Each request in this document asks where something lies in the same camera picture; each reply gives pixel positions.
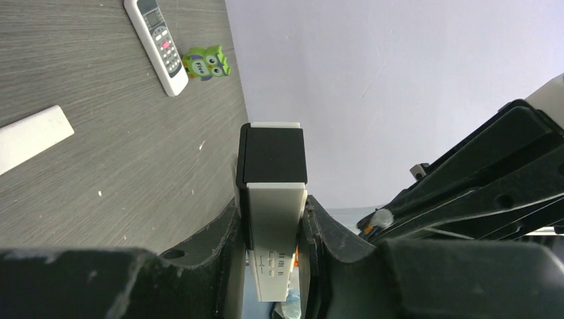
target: gray wooden table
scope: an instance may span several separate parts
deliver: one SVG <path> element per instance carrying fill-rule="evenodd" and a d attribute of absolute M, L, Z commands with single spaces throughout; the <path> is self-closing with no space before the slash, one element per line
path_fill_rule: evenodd
<path fill-rule="evenodd" d="M 0 176 L 0 246 L 160 252 L 233 196 L 247 114 L 225 3 L 159 4 L 181 51 L 223 45 L 229 77 L 168 98 L 122 0 L 0 1 L 0 126 L 58 104 L 75 130 Z"/>

